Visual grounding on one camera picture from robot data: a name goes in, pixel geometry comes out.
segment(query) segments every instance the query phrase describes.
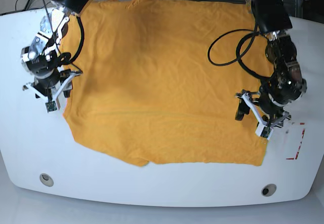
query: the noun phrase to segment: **circular hole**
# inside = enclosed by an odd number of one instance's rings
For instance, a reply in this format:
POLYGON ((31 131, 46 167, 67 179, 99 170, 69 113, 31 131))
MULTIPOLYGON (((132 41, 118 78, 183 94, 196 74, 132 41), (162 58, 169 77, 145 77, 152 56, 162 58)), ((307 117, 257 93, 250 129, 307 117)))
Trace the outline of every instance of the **circular hole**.
POLYGON ((269 190, 268 189, 263 189, 263 191, 262 191, 262 194, 263 195, 266 195, 266 194, 268 194, 269 193, 269 190))
POLYGON ((42 174, 42 178, 43 178, 45 181, 48 181, 48 180, 49 180, 48 175, 45 175, 45 174, 42 174))
POLYGON ((265 197, 269 197, 273 195, 276 190, 277 186, 275 184, 269 184, 262 189, 261 194, 265 197))
POLYGON ((54 181, 53 179, 46 173, 42 173, 39 176, 39 180, 41 181, 41 183, 47 187, 51 187, 54 185, 54 181))

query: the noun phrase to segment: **orange cloth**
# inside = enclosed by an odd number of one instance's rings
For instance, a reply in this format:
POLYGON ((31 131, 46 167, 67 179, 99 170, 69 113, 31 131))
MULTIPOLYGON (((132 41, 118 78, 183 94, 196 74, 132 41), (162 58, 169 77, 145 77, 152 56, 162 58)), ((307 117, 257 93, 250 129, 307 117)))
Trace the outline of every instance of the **orange cloth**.
MULTIPOLYGON (((235 63, 215 67, 207 50, 232 29, 253 29, 244 5, 180 0, 116 0, 92 3, 82 15, 85 44, 75 64, 64 117, 76 142, 127 163, 222 162, 261 165, 266 141, 255 135, 251 112, 235 121, 243 88, 259 82, 235 63)), ((231 34, 212 59, 235 58, 246 33, 231 34)), ((76 51, 74 17, 62 50, 76 51)), ((256 38, 244 62, 269 76, 266 40, 256 38)))

